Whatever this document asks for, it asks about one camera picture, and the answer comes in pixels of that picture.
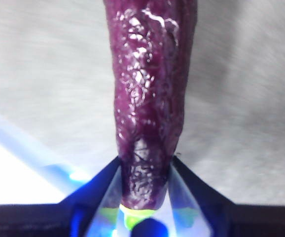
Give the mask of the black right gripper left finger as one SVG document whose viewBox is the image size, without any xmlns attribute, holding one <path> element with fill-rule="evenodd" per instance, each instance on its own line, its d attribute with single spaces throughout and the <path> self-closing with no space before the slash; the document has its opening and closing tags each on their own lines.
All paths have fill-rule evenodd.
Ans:
<svg viewBox="0 0 285 237">
<path fill-rule="evenodd" d="M 110 237 L 121 195 L 115 158 L 59 203 L 0 205 L 0 237 Z"/>
</svg>

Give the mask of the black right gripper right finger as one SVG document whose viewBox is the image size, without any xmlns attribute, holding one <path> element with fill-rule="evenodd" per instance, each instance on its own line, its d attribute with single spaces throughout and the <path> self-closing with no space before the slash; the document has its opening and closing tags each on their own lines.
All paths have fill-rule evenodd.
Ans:
<svg viewBox="0 0 285 237">
<path fill-rule="evenodd" d="M 285 206 L 235 204 L 177 157 L 169 197 L 179 237 L 285 237 Z"/>
</svg>

